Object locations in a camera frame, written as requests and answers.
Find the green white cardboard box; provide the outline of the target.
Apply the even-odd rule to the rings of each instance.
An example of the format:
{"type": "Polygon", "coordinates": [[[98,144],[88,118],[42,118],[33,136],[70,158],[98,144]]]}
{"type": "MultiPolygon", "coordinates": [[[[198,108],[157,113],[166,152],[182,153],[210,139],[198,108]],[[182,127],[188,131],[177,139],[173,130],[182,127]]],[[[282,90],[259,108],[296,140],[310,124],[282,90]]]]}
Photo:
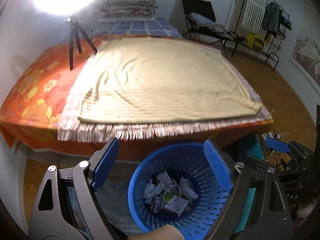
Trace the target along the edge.
{"type": "Polygon", "coordinates": [[[163,194],[164,209],[168,212],[180,216],[190,204],[189,199],[185,199],[181,194],[176,195],[169,190],[164,191],[163,194]]]}

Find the purple candy bar wrapper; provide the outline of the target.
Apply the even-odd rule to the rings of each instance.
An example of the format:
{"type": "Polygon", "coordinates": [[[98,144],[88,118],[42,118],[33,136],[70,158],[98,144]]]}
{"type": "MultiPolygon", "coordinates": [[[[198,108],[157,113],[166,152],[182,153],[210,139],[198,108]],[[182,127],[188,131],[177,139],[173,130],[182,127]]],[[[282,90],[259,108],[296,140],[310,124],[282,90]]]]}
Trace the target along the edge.
{"type": "Polygon", "coordinates": [[[152,201],[150,204],[150,212],[151,213],[159,213],[164,208],[165,208],[165,198],[164,198],[163,193],[152,198],[152,201]]]}

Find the teal cloth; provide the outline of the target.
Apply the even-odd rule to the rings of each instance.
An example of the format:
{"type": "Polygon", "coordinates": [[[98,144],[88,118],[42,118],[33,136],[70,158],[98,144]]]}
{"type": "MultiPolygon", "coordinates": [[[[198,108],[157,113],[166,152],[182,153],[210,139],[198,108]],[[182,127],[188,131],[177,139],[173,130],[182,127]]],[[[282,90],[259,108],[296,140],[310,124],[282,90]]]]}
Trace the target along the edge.
{"type": "Polygon", "coordinates": [[[260,140],[256,134],[248,134],[244,137],[245,150],[244,156],[254,156],[257,159],[264,160],[264,152],[260,145],[260,140]]]}

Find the blue plastic laundry basket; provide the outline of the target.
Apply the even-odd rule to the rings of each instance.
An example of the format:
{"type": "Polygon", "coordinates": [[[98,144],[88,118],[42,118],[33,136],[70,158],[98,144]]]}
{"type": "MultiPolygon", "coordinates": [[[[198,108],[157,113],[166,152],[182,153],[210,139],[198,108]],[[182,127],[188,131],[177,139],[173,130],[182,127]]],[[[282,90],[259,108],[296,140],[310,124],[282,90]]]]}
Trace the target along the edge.
{"type": "Polygon", "coordinates": [[[131,177],[127,197],[131,216],[144,233],[172,225],[185,239],[204,239],[233,189],[232,169],[207,140],[150,154],[131,177]]]}

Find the crumpled white paper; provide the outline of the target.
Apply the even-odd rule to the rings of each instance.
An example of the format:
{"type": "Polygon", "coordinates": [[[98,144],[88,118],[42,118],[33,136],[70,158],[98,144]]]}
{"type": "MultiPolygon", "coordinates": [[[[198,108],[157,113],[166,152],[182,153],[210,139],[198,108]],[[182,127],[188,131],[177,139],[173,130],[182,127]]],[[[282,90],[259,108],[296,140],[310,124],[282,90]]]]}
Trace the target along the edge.
{"type": "Polygon", "coordinates": [[[180,187],[181,187],[181,193],[182,196],[188,200],[197,199],[198,195],[193,190],[192,183],[188,180],[182,177],[180,179],[180,187]]]}

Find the yellow striped blanket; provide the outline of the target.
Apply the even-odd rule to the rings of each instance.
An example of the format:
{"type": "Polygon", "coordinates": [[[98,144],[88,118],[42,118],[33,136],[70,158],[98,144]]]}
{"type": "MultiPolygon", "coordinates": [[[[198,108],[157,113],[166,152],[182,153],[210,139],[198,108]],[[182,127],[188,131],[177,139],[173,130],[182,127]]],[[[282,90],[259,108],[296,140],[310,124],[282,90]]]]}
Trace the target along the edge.
{"type": "Polygon", "coordinates": [[[221,52],[183,39],[101,43],[62,111],[61,141],[144,140],[212,131],[257,117],[263,103],[221,52]]]}

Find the orange floral bedspread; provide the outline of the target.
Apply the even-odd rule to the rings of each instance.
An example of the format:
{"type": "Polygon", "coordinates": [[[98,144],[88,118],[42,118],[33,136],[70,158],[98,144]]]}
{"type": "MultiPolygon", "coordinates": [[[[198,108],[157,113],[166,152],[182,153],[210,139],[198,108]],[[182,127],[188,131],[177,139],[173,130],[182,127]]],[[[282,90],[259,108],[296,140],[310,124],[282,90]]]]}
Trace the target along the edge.
{"type": "Polygon", "coordinates": [[[217,139],[226,146],[248,133],[266,133],[273,125],[271,113],[263,107],[256,115],[216,120],[208,124],[168,124],[161,127],[103,127],[76,123],[65,130],[59,126],[67,98],[80,72],[92,55],[89,45],[76,53],[69,67],[69,46],[61,43],[45,50],[23,73],[1,106],[1,134],[9,146],[21,142],[35,151],[52,150],[64,154],[91,155],[105,139],[117,137],[123,148],[138,148],[138,154],[152,151],[175,140],[217,139]]]}

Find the black clothes rack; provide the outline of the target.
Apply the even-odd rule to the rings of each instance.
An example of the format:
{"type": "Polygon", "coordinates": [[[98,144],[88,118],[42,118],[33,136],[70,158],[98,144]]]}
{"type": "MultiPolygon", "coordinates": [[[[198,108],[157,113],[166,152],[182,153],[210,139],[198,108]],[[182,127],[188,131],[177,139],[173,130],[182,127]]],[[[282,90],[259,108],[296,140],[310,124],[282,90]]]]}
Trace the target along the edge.
{"type": "Polygon", "coordinates": [[[235,43],[232,55],[242,46],[247,55],[254,54],[275,71],[286,31],[292,29],[289,13],[276,0],[242,0],[234,32],[238,29],[241,41],[235,43]]]}

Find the dark hanging jacket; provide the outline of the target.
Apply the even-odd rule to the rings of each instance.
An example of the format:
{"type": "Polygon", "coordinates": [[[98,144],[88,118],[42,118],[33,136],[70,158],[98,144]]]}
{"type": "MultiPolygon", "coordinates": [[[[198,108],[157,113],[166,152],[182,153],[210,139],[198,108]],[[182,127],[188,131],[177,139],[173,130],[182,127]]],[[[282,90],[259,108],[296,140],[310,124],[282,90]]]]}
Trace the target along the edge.
{"type": "Polygon", "coordinates": [[[292,30],[291,21],[283,16],[283,12],[277,3],[271,2],[266,6],[262,28],[276,38],[281,25],[292,30]]]}

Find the black tripod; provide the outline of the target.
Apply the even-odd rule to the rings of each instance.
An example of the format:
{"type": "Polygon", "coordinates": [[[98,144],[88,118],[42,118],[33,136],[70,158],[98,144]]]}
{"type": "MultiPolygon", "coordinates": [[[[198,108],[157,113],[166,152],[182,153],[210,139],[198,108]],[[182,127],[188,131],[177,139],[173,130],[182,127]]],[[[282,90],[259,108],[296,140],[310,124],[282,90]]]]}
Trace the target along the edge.
{"type": "Polygon", "coordinates": [[[80,35],[81,34],[85,41],[88,43],[88,45],[92,48],[94,53],[96,54],[98,52],[96,46],[92,42],[92,39],[87,35],[84,28],[79,23],[78,18],[76,17],[76,14],[72,14],[69,16],[69,18],[65,19],[63,17],[63,20],[70,26],[70,32],[69,32],[69,69],[70,71],[74,68],[74,44],[76,44],[76,48],[78,50],[78,53],[82,53],[82,46],[80,41],[80,35]]]}

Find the blue checkered bedsheet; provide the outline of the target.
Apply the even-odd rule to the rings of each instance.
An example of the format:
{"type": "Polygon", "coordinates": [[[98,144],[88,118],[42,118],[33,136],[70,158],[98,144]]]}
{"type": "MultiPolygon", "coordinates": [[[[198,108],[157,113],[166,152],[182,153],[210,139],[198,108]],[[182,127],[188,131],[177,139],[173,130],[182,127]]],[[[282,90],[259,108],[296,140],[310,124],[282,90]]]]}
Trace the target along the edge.
{"type": "Polygon", "coordinates": [[[85,27],[93,36],[100,35],[149,35],[182,38],[178,30],[161,17],[99,19],[85,27]]]}

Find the striped cushion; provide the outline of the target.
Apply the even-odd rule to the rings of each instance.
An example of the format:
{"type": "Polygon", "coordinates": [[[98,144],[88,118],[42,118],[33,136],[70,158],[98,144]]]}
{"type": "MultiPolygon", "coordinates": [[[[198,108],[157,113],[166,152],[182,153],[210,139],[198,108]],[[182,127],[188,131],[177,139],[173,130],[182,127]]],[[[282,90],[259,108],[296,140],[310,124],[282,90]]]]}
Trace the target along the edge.
{"type": "Polygon", "coordinates": [[[233,40],[233,36],[229,34],[222,25],[213,22],[212,20],[204,17],[203,15],[191,12],[188,15],[188,18],[191,22],[191,26],[194,27],[196,30],[208,31],[209,34],[217,34],[218,36],[233,40]]]}

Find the folded floral quilt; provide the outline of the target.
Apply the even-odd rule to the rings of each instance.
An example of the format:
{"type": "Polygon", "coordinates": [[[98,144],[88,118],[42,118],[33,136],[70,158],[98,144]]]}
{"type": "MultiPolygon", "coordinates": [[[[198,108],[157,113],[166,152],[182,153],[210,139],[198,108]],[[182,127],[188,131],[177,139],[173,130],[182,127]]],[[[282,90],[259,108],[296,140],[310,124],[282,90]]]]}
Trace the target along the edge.
{"type": "Polygon", "coordinates": [[[158,10],[156,0],[107,0],[95,7],[98,18],[151,18],[158,10]]]}

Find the black folding chair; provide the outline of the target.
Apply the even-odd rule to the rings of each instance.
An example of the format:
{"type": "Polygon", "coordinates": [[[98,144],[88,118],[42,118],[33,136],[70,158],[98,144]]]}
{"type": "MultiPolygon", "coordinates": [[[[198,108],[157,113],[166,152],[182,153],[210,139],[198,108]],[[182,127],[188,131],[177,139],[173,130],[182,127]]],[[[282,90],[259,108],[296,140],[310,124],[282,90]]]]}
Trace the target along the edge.
{"type": "Polygon", "coordinates": [[[188,35],[192,40],[192,34],[199,34],[215,38],[216,41],[209,45],[220,43],[226,58],[228,58],[226,44],[234,42],[232,56],[235,55],[238,45],[245,40],[234,31],[227,31],[223,25],[216,22],[215,12],[210,1],[181,0],[187,31],[182,35],[188,35]]]}

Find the wall picture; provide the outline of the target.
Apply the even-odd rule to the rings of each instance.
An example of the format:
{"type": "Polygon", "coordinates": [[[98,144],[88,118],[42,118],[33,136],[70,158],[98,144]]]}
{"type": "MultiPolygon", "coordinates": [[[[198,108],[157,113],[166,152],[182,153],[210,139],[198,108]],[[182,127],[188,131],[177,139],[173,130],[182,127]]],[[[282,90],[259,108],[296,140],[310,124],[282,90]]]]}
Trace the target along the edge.
{"type": "Polygon", "coordinates": [[[304,3],[304,15],[291,59],[301,66],[311,84],[319,87],[319,13],[310,3],[304,3]]]}

